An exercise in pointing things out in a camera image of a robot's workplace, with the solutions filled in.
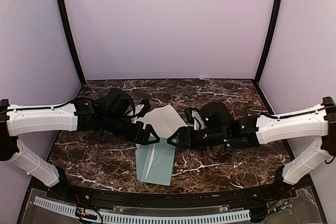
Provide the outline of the cream letter paper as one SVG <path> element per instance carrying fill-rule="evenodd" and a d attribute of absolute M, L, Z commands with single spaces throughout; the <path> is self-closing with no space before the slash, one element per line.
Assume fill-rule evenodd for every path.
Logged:
<path fill-rule="evenodd" d="M 146 170 L 146 174 L 145 174 L 145 179 L 147 179 L 151 166 L 153 164 L 154 161 L 154 157 L 155 157 L 155 145 L 153 145 L 152 150 L 150 152 L 150 156 L 149 156 L 149 162 L 148 162 L 148 166 L 147 166 L 147 170 Z"/>

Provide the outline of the blue-grey envelope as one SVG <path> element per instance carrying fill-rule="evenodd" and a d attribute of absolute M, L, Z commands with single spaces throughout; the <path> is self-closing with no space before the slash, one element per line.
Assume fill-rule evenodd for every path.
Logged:
<path fill-rule="evenodd" d="M 149 175 L 145 179 L 153 145 L 155 145 L 155 157 Z M 171 185 L 175 147 L 168 144 L 167 139 L 162 138 L 156 144 L 140 145 L 135 151 L 135 156 L 138 181 L 164 186 Z"/>

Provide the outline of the white-sleeved right robot arm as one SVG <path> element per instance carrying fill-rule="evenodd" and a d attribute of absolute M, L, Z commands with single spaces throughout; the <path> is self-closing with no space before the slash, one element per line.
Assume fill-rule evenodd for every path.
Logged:
<path fill-rule="evenodd" d="M 295 185 L 321 163 L 335 157 L 335 101 L 324 97 L 322 103 L 291 113 L 250 116 L 235 122 L 232 136 L 253 144 L 314 136 L 314 141 L 293 161 L 280 169 L 283 183 Z"/>

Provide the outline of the white-sleeved robot arm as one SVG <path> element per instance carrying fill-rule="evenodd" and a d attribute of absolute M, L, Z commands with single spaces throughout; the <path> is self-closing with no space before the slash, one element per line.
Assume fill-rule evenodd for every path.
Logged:
<path fill-rule="evenodd" d="M 36 106 L 14 105 L 2 99 L 1 161 L 12 163 L 49 188 L 66 182 L 66 175 L 59 168 L 41 158 L 24 141 L 34 136 L 39 140 L 46 137 L 50 144 L 59 131 L 87 131 L 85 120 L 95 116 L 93 101 L 88 99 Z"/>
<path fill-rule="evenodd" d="M 293 161 L 280 169 L 283 183 L 295 185 L 321 163 L 335 157 L 335 101 L 324 97 L 322 103 L 291 113 L 250 116 L 235 122 L 232 136 L 253 144 L 314 136 L 314 141 Z"/>

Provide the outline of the white-sleeved left robot arm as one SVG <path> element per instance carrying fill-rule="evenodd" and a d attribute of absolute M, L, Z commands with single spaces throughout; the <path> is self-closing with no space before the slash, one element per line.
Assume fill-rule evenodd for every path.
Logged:
<path fill-rule="evenodd" d="M 49 188 L 66 182 L 66 175 L 59 168 L 41 158 L 24 141 L 34 136 L 39 140 L 46 137 L 50 144 L 59 131 L 87 131 L 85 120 L 95 116 L 93 101 L 88 99 L 36 106 L 14 105 L 2 99 L 1 161 L 12 163 Z"/>

